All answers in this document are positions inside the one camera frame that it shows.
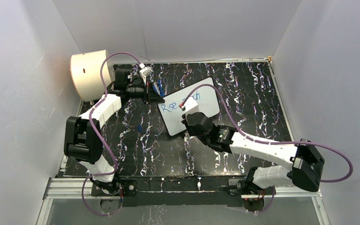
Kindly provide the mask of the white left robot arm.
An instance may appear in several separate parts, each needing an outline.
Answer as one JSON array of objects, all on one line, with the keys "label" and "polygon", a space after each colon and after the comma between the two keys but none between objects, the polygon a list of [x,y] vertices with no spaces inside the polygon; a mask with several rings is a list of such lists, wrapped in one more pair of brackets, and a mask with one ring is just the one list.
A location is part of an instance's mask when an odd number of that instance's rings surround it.
[{"label": "white left robot arm", "polygon": [[121,182],[114,178],[118,170],[115,157],[112,156],[114,165],[110,165],[103,156],[103,148],[108,144],[101,128],[130,99],[141,99],[145,104],[164,103],[156,83],[147,78],[151,73],[151,67],[142,68],[135,76],[128,69],[117,69],[114,81],[102,83],[105,90],[101,99],[86,113],[66,121],[64,155],[86,167],[91,179],[103,183],[110,195],[120,192]]}]

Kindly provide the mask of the black framed whiteboard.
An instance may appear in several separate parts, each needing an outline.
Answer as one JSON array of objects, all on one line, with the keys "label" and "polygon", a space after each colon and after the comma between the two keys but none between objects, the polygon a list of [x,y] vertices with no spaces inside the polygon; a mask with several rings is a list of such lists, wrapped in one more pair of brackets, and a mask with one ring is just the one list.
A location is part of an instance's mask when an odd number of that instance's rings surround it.
[{"label": "black framed whiteboard", "polygon": [[[170,136],[175,136],[186,130],[186,126],[181,122],[184,112],[180,104],[184,98],[197,86],[201,84],[215,85],[214,79],[209,76],[193,84],[189,84],[169,95],[163,97],[164,103],[158,104],[158,111]],[[220,114],[220,106],[216,91],[208,86],[198,88],[190,96],[199,106],[199,109],[207,117],[213,117]]]}]

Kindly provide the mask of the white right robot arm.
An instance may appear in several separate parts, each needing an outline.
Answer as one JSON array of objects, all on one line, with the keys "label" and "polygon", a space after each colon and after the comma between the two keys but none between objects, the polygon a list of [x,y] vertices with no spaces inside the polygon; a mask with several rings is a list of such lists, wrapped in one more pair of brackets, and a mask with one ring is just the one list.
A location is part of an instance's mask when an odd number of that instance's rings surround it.
[{"label": "white right robot arm", "polygon": [[309,192],[319,190],[324,159],[310,141],[283,144],[243,136],[233,127],[215,125],[202,112],[184,114],[181,122],[191,136],[214,151],[249,155],[274,163],[271,167],[252,167],[249,170],[244,185],[251,194],[283,185],[294,185]]}]

